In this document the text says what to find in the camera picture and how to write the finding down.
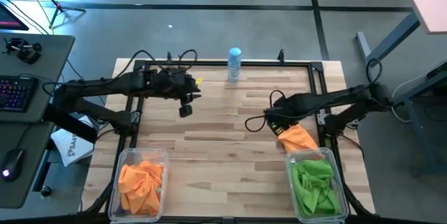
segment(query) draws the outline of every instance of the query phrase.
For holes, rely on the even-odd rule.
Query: orange cloth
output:
[[[317,149],[314,139],[299,124],[291,126],[278,136],[287,152],[301,149]]]
[[[157,215],[160,209],[162,165],[143,161],[139,165],[123,165],[118,178],[121,206],[132,214]]]

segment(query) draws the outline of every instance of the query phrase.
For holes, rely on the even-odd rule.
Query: white paper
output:
[[[93,124],[87,116],[83,116],[79,121],[93,127]],[[62,162],[65,167],[93,154],[94,145],[92,143],[67,130],[60,129],[51,134],[51,138],[56,144],[59,153],[61,153]]]

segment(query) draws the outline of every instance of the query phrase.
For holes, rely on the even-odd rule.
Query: green cloth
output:
[[[326,159],[291,164],[291,173],[301,213],[306,216],[340,213],[340,205],[330,187],[334,171]]]

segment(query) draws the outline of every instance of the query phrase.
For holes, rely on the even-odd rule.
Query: black bracket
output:
[[[284,65],[284,50],[283,49],[281,49],[279,51],[277,60],[279,60],[279,65]]]
[[[321,62],[310,62],[312,68],[316,69],[318,72],[323,72],[323,63]]]

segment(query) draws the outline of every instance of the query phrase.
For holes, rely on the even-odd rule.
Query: computer monitor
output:
[[[0,29],[29,30],[19,18],[12,14],[7,7],[0,3]]]

